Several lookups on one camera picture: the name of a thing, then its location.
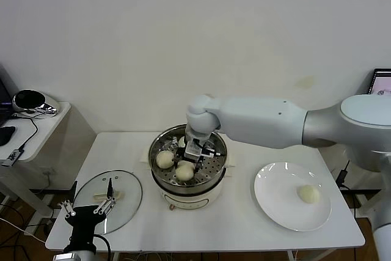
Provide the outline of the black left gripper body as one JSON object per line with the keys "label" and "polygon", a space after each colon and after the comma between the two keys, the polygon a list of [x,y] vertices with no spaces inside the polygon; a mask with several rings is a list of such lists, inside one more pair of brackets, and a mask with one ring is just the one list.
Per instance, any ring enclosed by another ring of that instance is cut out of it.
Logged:
{"label": "black left gripper body", "polygon": [[95,227],[106,219],[105,213],[94,211],[97,205],[74,208],[74,215],[65,220],[72,226],[70,241],[72,243],[91,243],[95,234]]}

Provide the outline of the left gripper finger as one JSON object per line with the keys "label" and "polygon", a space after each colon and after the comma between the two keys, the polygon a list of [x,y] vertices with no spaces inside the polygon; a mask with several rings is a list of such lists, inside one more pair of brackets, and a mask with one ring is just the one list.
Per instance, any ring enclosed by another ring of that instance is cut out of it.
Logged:
{"label": "left gripper finger", "polygon": [[102,203],[93,211],[94,214],[109,214],[116,203],[114,197],[114,189],[112,186],[112,178],[108,181],[108,188],[106,198]]}
{"label": "left gripper finger", "polygon": [[64,210],[65,218],[75,216],[76,212],[73,209],[72,203],[69,200],[65,200],[58,203],[58,206]]}

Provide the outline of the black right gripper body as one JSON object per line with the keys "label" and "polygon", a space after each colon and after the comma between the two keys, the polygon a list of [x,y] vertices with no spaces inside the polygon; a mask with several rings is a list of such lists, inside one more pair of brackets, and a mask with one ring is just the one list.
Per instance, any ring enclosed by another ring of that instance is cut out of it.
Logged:
{"label": "black right gripper body", "polygon": [[202,156],[210,156],[211,151],[201,146],[198,142],[188,142],[185,147],[184,157],[189,161],[198,161]]}

